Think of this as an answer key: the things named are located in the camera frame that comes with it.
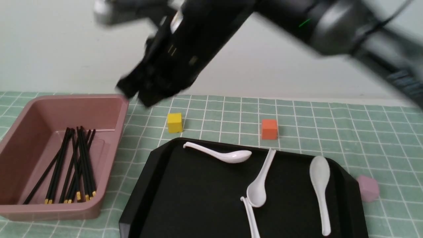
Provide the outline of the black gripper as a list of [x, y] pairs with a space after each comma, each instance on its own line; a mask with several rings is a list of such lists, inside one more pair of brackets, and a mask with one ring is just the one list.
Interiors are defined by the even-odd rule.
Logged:
[[254, 0], [96, 0], [94, 16], [104, 26], [148, 18], [157, 27], [139, 64], [116, 88], [152, 107], [188, 89], [252, 14]]

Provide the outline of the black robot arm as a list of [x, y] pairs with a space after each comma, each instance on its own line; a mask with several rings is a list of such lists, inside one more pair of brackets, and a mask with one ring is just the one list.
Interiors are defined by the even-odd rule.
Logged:
[[253, 14], [258, 13], [321, 56], [348, 55], [419, 108], [423, 105], [422, 45], [381, 20], [361, 0], [96, 0], [103, 26], [144, 18], [157, 27], [142, 60], [116, 88], [152, 107], [188, 89]]

